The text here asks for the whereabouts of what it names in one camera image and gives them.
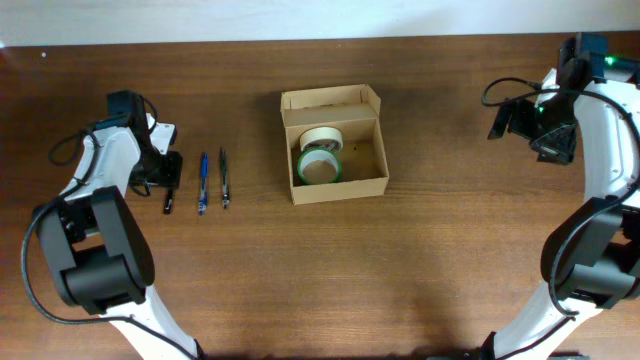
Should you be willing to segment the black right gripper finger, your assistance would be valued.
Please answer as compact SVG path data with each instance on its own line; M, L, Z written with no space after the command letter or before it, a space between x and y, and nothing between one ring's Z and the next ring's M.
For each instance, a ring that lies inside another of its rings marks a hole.
M494 123L487 136L488 140L497 140L504 136L507 126L511 120L512 112L512 105L502 105L498 108Z
M530 148L538 153L538 162L571 164L575 157L576 126L561 125L532 140Z

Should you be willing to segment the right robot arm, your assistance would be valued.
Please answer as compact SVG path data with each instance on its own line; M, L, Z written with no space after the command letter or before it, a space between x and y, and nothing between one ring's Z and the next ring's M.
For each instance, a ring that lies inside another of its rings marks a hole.
M569 165L583 148L583 204L547 238L542 280L516 318L473 359L554 359L578 326L639 296L639 63L578 33L529 92L494 103L491 140L527 140L541 162Z

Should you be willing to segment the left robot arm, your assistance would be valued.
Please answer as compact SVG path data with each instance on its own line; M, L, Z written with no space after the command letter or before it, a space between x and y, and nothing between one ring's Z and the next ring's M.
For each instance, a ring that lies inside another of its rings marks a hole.
M58 296L87 316L51 313L31 287L28 298L59 324L112 325L144 359L201 359L197 340L160 299L152 252L125 201L128 191L147 197L154 187L178 189L183 159L170 148L177 129L159 122L152 103L130 90L108 94L107 108L106 118L71 136L74 175L34 210L21 247L23 281L30 281L28 250L36 237Z

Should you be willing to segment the beige masking tape roll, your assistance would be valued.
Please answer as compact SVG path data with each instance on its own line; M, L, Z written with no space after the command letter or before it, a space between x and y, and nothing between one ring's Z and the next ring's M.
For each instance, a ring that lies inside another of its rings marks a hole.
M344 147L342 132L327 126L307 130L300 136L299 142L302 152L316 147L340 152Z

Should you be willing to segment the black pen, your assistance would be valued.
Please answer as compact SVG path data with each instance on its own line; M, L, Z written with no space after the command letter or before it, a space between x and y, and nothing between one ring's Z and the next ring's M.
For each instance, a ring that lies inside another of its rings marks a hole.
M174 207L174 197L175 197L175 190L173 188L169 188L167 190L165 201L164 201L164 207L163 207L164 215L170 215L172 213L173 207Z

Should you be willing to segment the green tape roll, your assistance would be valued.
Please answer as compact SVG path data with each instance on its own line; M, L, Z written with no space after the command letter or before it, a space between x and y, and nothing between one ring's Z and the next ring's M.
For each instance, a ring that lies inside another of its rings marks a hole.
M342 173L342 163L334 151L310 148L301 154L297 172L306 185L336 183Z

